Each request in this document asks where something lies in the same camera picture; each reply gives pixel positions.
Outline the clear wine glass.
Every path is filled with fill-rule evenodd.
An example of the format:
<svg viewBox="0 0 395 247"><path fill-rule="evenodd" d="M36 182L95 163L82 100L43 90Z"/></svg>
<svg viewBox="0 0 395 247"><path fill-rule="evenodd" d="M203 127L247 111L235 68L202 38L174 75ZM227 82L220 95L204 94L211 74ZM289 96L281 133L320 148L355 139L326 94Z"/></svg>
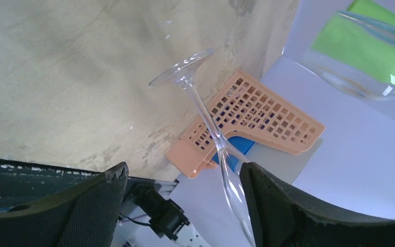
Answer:
<svg viewBox="0 0 395 247"><path fill-rule="evenodd" d="M304 66L353 97L395 98L395 26L349 11L331 16L303 53Z"/></svg>
<svg viewBox="0 0 395 247"><path fill-rule="evenodd" d="M168 83L174 83L184 89L192 99L193 103L197 106L200 116L205 123L213 142L215 144L217 155L219 158L219 166L221 167L222 185L224 189L225 198L231 212L235 215L239 225L242 228L243 234L245 235L250 246L255 246L255 239L248 212L247 202L243 186L239 179L239 173L233 172L228 165L228 158L234 157L238 161L244 163L249 162L248 158L235 148L227 138L222 134L219 127L214 122L210 112L205 106L201 99L195 85L194 85L194 74L201 64L213 55L214 50L212 48L205 49L193 54L189 58L185 58L173 65L157 77L155 77L150 83L149 87L156 87Z"/></svg>

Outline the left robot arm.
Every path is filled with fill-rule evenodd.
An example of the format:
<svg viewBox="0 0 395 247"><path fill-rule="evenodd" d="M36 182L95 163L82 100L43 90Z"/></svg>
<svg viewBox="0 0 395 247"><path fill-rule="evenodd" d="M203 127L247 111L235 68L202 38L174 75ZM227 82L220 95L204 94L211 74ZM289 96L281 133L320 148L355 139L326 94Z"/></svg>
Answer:
<svg viewBox="0 0 395 247"><path fill-rule="evenodd" d="M184 211L125 162L102 173L0 160L0 246L109 246L121 207L180 246L204 246ZM395 246L395 220L320 200L256 163L240 172L255 246Z"/></svg>

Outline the green plastic goblet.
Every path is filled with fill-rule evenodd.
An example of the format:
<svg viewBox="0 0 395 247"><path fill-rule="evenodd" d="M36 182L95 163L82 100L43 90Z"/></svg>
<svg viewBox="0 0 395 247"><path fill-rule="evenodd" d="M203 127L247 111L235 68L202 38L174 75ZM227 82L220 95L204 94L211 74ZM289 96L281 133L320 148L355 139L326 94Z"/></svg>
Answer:
<svg viewBox="0 0 395 247"><path fill-rule="evenodd" d="M379 82L395 84L395 46L349 20L330 18L311 48Z"/></svg>

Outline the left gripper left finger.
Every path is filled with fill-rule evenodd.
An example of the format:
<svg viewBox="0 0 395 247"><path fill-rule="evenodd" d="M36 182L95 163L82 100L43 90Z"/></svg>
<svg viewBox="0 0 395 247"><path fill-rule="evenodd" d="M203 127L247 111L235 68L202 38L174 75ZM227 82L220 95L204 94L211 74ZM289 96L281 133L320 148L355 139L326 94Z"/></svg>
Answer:
<svg viewBox="0 0 395 247"><path fill-rule="evenodd" d="M0 215L0 246L110 246L126 178L100 175Z"/></svg>

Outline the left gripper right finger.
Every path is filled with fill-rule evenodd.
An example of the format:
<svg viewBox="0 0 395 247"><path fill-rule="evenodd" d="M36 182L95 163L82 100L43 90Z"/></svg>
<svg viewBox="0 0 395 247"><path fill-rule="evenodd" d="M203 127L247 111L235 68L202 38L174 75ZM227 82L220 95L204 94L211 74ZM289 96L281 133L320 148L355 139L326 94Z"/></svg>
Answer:
<svg viewBox="0 0 395 247"><path fill-rule="evenodd" d="M330 204L254 162L239 177L256 246L395 246L395 220Z"/></svg>

